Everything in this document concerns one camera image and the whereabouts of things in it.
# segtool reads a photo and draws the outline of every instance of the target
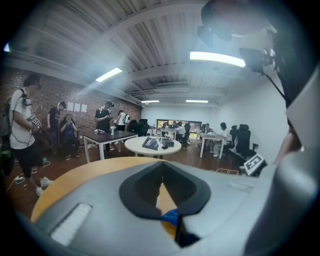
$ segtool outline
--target sneaker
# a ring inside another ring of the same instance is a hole
[[[41,187],[43,189],[49,187],[49,185],[52,183],[53,181],[48,179],[47,177],[43,177],[41,180],[40,180],[40,184],[41,184]]]
[[[35,190],[36,194],[38,195],[38,197],[40,197],[42,195],[42,193],[44,192],[44,190],[41,187],[37,187]]]

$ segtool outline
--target black table top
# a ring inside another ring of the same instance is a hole
[[[121,139],[121,138],[129,137],[129,136],[133,136],[133,135],[138,135],[138,134],[134,133],[134,132],[127,132],[127,131],[122,131],[122,130],[115,130],[114,135],[111,135],[111,133],[95,134],[94,132],[83,134],[83,136],[86,136],[89,139],[92,139],[92,140],[99,142],[99,143],[113,141],[116,139]]]

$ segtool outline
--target white t-shirt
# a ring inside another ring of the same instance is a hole
[[[177,133],[178,134],[181,134],[181,135],[184,135],[186,133],[186,130],[183,126],[179,126],[177,129],[176,129]]]
[[[229,131],[228,131],[228,129],[226,128],[225,130],[221,130],[221,132],[219,133],[219,135],[225,137],[224,145],[227,145],[227,139],[228,139],[228,136],[229,136]]]
[[[126,114],[124,112],[121,112],[119,115],[120,119],[118,122],[118,126],[124,126],[125,125],[125,118],[126,118]]]
[[[23,105],[22,91],[20,89],[16,90],[11,97],[9,120],[10,125],[12,124],[10,135],[11,148],[22,150],[27,146],[31,146],[35,142],[35,138],[29,130],[13,121],[13,111],[21,113],[25,119],[28,119],[32,113],[32,106]]]

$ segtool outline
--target ceiling light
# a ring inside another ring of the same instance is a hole
[[[196,100],[196,99],[186,99],[185,102],[193,102],[193,103],[208,103],[207,100]]]
[[[152,103],[152,102],[159,102],[159,100],[143,100],[141,103]]]
[[[116,74],[118,74],[120,72],[122,72],[122,70],[120,68],[116,67],[116,68],[110,70],[109,72],[103,74],[99,78],[97,78],[96,81],[102,82],[102,81],[104,81],[104,80],[106,80],[106,79],[108,79],[108,78],[110,78],[110,77],[112,77],[112,76],[114,76],[114,75],[116,75]]]
[[[10,52],[10,49],[9,49],[9,43],[7,42],[6,45],[4,46],[3,50],[5,52]]]
[[[245,61],[241,58],[236,58],[228,55],[212,53],[212,52],[202,52],[202,51],[191,51],[190,60],[203,60],[203,61],[215,61],[223,62],[239,67],[245,67]]]

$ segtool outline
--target ceiling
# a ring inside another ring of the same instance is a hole
[[[206,0],[43,1],[9,42],[5,65],[65,79],[133,103],[223,100],[260,83],[230,64],[190,60],[191,51],[240,58],[239,47],[270,46],[261,31],[208,48],[197,36]],[[114,68],[122,72],[95,79]],[[169,91],[158,84],[174,83]]]

